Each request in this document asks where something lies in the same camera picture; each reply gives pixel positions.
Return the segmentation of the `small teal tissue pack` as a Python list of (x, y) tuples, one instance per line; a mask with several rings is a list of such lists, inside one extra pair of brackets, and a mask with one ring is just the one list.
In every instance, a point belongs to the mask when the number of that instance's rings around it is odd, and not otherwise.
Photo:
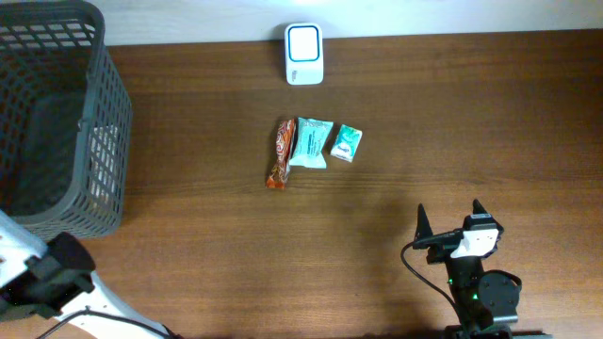
[(330, 156), (352, 162), (362, 139), (363, 132), (359, 129), (342, 124), (335, 138)]

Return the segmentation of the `green wet wipes pack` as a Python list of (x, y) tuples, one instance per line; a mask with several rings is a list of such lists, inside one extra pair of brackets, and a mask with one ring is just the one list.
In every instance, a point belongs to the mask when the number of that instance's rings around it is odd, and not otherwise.
[(322, 153), (334, 127), (332, 121), (298, 118), (298, 136), (289, 164), (308, 169), (327, 169)]

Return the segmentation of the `orange chocolate bar wrapper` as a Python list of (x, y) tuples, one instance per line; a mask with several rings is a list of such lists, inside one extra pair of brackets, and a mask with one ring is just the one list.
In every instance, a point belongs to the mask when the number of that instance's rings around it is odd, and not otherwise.
[(285, 188), (290, 173), (289, 161), (296, 128), (296, 119), (282, 121), (279, 124), (275, 141), (276, 161), (266, 181), (266, 188)]

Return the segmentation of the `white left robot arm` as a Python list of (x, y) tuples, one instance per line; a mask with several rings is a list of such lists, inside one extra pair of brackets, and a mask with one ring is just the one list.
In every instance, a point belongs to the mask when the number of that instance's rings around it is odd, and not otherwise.
[(54, 318), (46, 338), (67, 324), (95, 338), (177, 338), (117, 297), (96, 273), (89, 252), (72, 235), (49, 242), (1, 215), (1, 321)]

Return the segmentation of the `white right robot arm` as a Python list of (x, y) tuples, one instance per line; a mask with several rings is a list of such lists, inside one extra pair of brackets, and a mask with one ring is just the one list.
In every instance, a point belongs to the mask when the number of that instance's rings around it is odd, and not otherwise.
[[(497, 251), (504, 228), (477, 200), (463, 225), (435, 234), (422, 204), (417, 207), (415, 237), (400, 252), (400, 259), (411, 273), (442, 295), (459, 319), (457, 326), (444, 329), (445, 338), (547, 338), (542, 331), (512, 331), (518, 322), (517, 306), (522, 291), (521, 279), (510, 272), (488, 270), (482, 261)], [(409, 249), (425, 250), (429, 265), (443, 264), (448, 274), (449, 291), (430, 282), (405, 259)]]

